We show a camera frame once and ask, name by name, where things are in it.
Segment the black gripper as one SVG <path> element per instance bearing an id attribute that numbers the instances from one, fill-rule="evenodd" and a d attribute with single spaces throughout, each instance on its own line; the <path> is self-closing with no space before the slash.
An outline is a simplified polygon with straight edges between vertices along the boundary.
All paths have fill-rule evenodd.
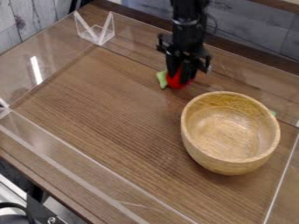
<path id="1" fill-rule="evenodd" d="M 159 33 L 156 51 L 165 55 L 167 71 L 175 76 L 181 67 L 180 83 L 185 85 L 195 77 L 197 69 L 207 73 L 211 70 L 211 54 L 204 46 L 193 50 L 181 50 L 173 44 L 173 35 Z"/>

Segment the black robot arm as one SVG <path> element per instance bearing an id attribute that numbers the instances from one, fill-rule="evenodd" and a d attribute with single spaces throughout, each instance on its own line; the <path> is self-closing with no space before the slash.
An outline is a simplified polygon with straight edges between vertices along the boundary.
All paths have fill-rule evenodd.
<path id="1" fill-rule="evenodd" d="M 156 45 L 165 56 L 169 88 L 183 88 L 197 71 L 207 73 L 211 69 L 211 54 L 204 47 L 209 3 L 211 0 L 171 0 L 172 33 L 160 33 Z"/>

